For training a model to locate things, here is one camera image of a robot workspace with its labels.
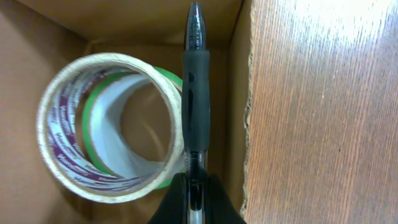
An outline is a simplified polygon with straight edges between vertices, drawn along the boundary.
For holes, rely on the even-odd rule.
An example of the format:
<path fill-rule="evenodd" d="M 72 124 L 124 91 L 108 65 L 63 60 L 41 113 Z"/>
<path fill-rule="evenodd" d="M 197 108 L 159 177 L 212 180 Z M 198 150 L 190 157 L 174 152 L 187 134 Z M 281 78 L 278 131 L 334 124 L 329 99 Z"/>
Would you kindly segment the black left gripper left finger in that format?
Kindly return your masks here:
<path fill-rule="evenodd" d="M 185 174 L 175 174 L 167 193 L 148 224 L 186 223 L 186 192 Z"/>

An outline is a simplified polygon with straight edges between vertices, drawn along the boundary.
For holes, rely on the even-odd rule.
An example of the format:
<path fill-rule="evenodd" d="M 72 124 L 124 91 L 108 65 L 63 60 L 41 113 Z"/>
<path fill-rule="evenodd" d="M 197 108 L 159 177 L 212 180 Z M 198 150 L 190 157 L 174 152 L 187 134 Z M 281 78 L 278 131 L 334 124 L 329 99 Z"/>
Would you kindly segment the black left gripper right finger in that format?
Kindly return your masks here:
<path fill-rule="evenodd" d="M 205 195 L 206 224 L 246 224 L 217 175 L 208 176 Z"/>

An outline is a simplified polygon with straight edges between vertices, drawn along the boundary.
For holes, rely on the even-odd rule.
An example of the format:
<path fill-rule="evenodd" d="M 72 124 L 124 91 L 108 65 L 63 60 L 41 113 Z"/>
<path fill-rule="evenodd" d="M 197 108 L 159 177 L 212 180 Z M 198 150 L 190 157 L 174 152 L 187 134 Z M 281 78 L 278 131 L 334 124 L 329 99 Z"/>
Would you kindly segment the green tape roll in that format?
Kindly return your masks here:
<path fill-rule="evenodd" d="M 82 135 L 94 166 L 121 180 L 149 177 L 161 162 L 131 151 L 121 131 L 121 115 L 130 96 L 151 81 L 135 71 L 117 71 L 92 90 L 82 112 Z"/>

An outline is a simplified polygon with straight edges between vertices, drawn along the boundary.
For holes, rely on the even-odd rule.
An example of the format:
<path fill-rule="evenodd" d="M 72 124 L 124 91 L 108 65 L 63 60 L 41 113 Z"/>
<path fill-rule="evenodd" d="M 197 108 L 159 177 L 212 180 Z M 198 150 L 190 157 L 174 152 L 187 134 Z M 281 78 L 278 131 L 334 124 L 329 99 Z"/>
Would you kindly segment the beige masking tape roll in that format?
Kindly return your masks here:
<path fill-rule="evenodd" d="M 150 85 L 127 100 L 121 131 L 131 151 L 161 162 L 149 177 L 121 180 L 96 168 L 82 135 L 83 107 L 94 87 L 117 71 L 135 71 Z M 95 202 L 123 203 L 166 187 L 185 170 L 181 124 L 182 80 L 137 58 L 100 53 L 64 67 L 48 85 L 37 113 L 37 140 L 43 160 L 69 190 Z"/>

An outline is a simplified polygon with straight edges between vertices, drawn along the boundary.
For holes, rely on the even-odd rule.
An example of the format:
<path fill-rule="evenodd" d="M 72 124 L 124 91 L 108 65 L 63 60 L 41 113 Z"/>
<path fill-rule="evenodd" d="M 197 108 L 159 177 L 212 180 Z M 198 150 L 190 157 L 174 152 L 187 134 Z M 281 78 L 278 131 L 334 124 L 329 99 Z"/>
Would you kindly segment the black gel pen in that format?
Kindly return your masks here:
<path fill-rule="evenodd" d="M 192 2 L 185 28 L 182 131 L 185 156 L 185 222 L 206 223 L 206 159 L 210 138 L 210 53 L 202 7 Z"/>

